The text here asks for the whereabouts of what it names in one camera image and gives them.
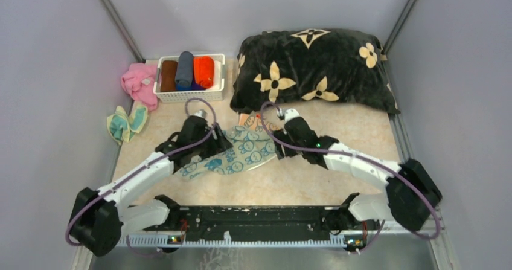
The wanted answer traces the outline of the white plastic basket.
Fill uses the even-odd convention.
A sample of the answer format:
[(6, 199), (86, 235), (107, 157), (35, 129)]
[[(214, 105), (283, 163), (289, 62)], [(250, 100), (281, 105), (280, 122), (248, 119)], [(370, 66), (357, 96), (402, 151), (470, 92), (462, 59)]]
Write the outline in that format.
[(157, 71), (155, 77), (155, 84), (153, 87), (153, 92), (157, 96), (157, 98), (163, 103), (184, 103), (190, 98), (201, 98), (206, 101), (222, 101), (225, 98), (225, 92), (227, 88), (227, 68), (226, 65), (226, 57), (222, 53), (209, 53), (209, 54), (198, 54), (198, 57), (201, 56), (209, 56), (214, 61), (218, 60), (222, 63), (222, 72), (221, 72), (221, 88), (217, 91), (213, 91), (211, 89), (206, 89), (204, 91), (174, 91), (174, 92), (161, 92), (161, 66), (163, 61), (165, 60), (174, 60), (178, 61), (179, 56), (163, 56), (157, 62)]

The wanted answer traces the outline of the patterned teal yellow towel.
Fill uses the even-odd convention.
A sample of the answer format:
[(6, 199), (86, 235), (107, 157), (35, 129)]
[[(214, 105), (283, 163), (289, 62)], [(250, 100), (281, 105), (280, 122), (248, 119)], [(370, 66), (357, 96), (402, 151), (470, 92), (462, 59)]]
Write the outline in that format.
[(223, 132), (232, 148), (212, 157), (195, 156), (177, 174), (194, 179), (209, 172), (231, 175), (255, 169), (276, 157), (274, 141), (262, 126), (260, 114), (241, 114), (239, 123)]

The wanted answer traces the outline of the orange towel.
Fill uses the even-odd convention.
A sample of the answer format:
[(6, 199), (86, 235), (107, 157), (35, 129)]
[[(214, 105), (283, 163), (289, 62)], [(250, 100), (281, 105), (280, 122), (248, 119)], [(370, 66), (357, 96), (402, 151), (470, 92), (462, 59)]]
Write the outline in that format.
[(193, 60), (194, 81), (202, 88), (208, 89), (214, 83), (214, 60), (209, 56), (195, 57)]

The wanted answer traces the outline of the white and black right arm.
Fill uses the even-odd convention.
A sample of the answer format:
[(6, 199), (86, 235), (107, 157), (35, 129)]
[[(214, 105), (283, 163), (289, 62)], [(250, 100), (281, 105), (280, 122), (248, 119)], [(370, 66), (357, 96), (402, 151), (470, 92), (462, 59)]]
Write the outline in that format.
[(422, 163), (378, 159), (354, 150), (337, 138), (317, 135), (303, 117), (287, 120), (272, 132), (280, 159), (301, 155), (310, 164), (345, 172), (380, 190), (379, 194), (354, 194), (340, 212), (341, 224), (357, 228), (366, 220), (393, 220), (410, 232), (419, 232), (443, 195)]

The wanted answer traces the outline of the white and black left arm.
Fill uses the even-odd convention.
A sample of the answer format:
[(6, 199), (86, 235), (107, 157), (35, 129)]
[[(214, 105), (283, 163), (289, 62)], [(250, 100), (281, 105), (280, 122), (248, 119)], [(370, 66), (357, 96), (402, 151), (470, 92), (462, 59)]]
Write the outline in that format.
[(190, 115), (181, 131), (156, 146), (138, 167), (96, 190), (86, 187), (77, 194), (65, 231), (66, 241), (101, 257), (122, 238), (146, 228), (177, 228), (180, 206), (169, 197), (157, 196), (141, 205), (133, 205), (133, 201), (190, 164), (192, 158), (206, 159), (231, 148), (232, 143), (217, 123), (208, 125), (205, 118)]

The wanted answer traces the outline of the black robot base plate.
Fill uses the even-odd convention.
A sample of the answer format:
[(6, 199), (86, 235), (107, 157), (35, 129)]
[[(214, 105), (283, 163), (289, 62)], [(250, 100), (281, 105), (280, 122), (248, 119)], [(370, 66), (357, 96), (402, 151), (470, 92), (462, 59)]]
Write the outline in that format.
[(168, 218), (149, 231), (178, 231), (187, 242), (326, 242), (343, 231), (377, 230), (380, 222), (359, 222), (338, 206), (185, 206), (160, 195)]

